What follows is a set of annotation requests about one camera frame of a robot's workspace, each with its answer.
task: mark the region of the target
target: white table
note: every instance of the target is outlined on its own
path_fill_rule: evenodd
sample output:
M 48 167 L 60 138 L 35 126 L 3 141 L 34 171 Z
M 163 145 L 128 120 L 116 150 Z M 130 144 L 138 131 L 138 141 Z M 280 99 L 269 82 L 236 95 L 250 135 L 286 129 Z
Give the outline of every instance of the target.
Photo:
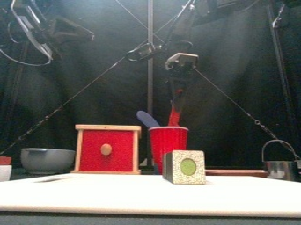
M 301 183 L 241 176 L 206 179 L 205 185 L 174 185 L 158 175 L 71 173 L 1 182 L 0 211 L 301 218 Z

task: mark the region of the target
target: red cup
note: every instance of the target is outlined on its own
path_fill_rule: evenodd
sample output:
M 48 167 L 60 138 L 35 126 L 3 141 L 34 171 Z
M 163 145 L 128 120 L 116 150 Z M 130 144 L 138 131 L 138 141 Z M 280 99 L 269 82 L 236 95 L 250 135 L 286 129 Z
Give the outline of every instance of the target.
M 154 127 L 150 130 L 153 160 L 162 174 L 163 155 L 173 150 L 186 150 L 189 129 L 185 127 Z

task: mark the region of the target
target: metal rod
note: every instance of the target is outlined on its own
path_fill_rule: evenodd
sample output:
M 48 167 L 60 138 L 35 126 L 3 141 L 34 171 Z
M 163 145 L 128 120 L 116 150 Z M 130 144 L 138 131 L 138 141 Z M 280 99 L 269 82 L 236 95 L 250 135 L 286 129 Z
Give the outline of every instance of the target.
M 154 35 L 154 2 L 149 0 L 149 43 L 153 43 Z M 147 79 L 147 113 L 153 115 L 153 74 L 154 61 L 149 59 L 149 79 Z M 147 166 L 151 166 L 151 148 L 147 148 Z
M 277 28 L 273 27 L 273 21 L 274 21 L 274 12 L 272 9 L 272 5 L 268 6 L 268 19 L 269 19 L 269 26 L 270 26 L 270 33 L 272 33 L 272 39 L 276 49 L 276 56 L 277 56 L 277 66 L 278 66 L 278 73 L 280 73 L 280 79 L 282 84 L 282 92 L 285 96 L 285 103 L 286 103 L 286 114 L 288 114 L 288 123 L 290 127 L 290 133 L 292 133 L 292 139 L 293 143 L 297 146 L 297 149 L 301 148 L 300 143 L 300 134 L 297 132 L 297 126 L 296 126 L 296 115 L 293 112 L 293 101 L 289 91 L 289 82 L 286 78 L 286 66 L 285 66 L 285 60 L 282 55 L 282 49 L 281 49 L 281 43 L 278 38 L 278 31 Z

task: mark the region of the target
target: small cube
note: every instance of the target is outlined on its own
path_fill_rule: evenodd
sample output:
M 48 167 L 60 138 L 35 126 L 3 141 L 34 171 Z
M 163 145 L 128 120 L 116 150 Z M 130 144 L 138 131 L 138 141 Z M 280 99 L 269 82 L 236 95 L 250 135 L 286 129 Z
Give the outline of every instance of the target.
M 205 185 L 205 156 L 198 150 L 173 150 L 163 156 L 163 178 L 173 184 Z

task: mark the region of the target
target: red box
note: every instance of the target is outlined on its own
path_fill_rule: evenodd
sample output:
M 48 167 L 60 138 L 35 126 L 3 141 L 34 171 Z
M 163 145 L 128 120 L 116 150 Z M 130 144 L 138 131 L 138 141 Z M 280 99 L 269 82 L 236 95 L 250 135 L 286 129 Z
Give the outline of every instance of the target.
M 72 172 L 141 174 L 141 126 L 76 125 L 79 130 Z

